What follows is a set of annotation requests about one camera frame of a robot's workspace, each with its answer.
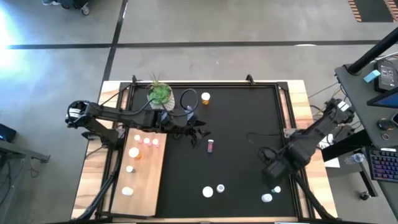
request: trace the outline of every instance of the wooden table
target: wooden table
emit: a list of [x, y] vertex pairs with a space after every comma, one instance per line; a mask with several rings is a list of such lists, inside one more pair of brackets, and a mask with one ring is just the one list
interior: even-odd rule
[[[211, 82], [231, 82], [231, 81], [211, 81]], [[310, 105], [308, 102], [307, 92], [303, 80], [263, 80], [257, 82], [287, 82], [289, 86], [290, 100], [292, 102], [295, 122], [297, 128], [305, 129], [313, 123]], [[104, 102], [109, 97], [119, 91], [119, 85], [121, 81], [107, 81], [103, 83], [101, 94], [99, 97], [99, 103]], [[282, 105], [284, 109], [284, 115], [286, 119], [287, 127], [290, 126], [289, 112], [287, 111], [286, 97], [284, 92], [281, 91]], [[125, 105], [126, 99], [123, 99], [122, 105]], [[116, 97], [105, 104], [105, 106], [116, 106]], [[112, 127], [112, 122], [101, 121], [103, 125], [108, 128]], [[94, 151], [100, 146], [99, 141], [92, 141], [88, 145], [87, 153]], [[92, 202], [95, 195], [98, 193], [101, 185], [101, 179], [104, 171], [104, 162], [106, 159], [106, 150], [101, 149], [98, 152], [92, 154], [85, 160], [83, 170], [80, 177], [80, 183], [76, 194], [75, 204], [72, 211], [72, 218], [78, 217], [82, 214], [86, 207]], [[316, 151], [313, 155], [311, 162], [306, 166], [308, 183], [311, 191], [314, 193], [319, 202], [326, 208], [328, 213], [337, 217], [335, 203], [331, 194], [331, 189], [326, 174], [325, 165], [323, 163], [322, 154], [320, 151]], [[300, 192], [300, 202], [302, 204], [302, 210], [305, 217], [308, 216], [306, 199]], [[110, 190], [105, 196], [104, 210], [108, 208]], [[242, 217], [242, 218], [168, 218], [168, 219], [156, 219], [150, 220], [151, 222], [275, 222], [285, 221], [293, 222], [297, 219], [295, 217]], [[144, 222], [145, 220], [134, 220], [130, 218], [114, 218], [115, 222]]]

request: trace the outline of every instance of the computer monitor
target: computer monitor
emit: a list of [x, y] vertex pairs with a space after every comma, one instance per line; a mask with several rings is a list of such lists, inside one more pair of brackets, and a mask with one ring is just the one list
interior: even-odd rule
[[398, 108], [398, 87], [369, 100], [368, 105]]

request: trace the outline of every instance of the concrete floor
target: concrete floor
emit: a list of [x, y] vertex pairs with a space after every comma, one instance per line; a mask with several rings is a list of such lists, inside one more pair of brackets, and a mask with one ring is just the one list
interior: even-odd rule
[[[121, 3], [93, 1], [85, 17], [39, 0], [0, 0], [0, 46], [109, 44]], [[374, 40], [395, 26], [356, 22], [347, 0], [130, 0], [119, 43]], [[243, 80], [250, 73], [263, 80], [302, 79], [311, 95], [336, 82], [335, 67], [353, 62], [370, 47], [117, 49], [109, 79], [130, 80], [135, 74], [146, 80], [153, 71], [164, 80]], [[109, 49], [0, 50], [0, 123], [18, 130], [16, 144], [51, 154], [46, 165], [32, 163], [40, 175], [25, 175], [7, 223], [69, 219], [87, 142], [82, 130], [66, 128], [65, 111], [73, 100], [97, 100], [108, 54]], [[334, 90], [310, 103], [322, 107]], [[363, 190], [358, 177], [330, 179], [339, 216], [397, 223], [383, 196], [357, 199], [353, 192]]]

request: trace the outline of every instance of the keyboard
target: keyboard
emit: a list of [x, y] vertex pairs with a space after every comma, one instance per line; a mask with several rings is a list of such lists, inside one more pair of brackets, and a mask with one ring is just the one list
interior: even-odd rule
[[398, 182], [398, 153], [366, 150], [373, 180]]

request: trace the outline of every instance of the potted plant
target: potted plant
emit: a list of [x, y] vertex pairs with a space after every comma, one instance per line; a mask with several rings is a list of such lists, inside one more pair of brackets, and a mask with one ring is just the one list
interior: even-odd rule
[[150, 106], [152, 109], [164, 109], [163, 104], [170, 111], [175, 106], [173, 91], [168, 84], [161, 83], [159, 77], [153, 74], [152, 83], [148, 85], [147, 99], [151, 100]]

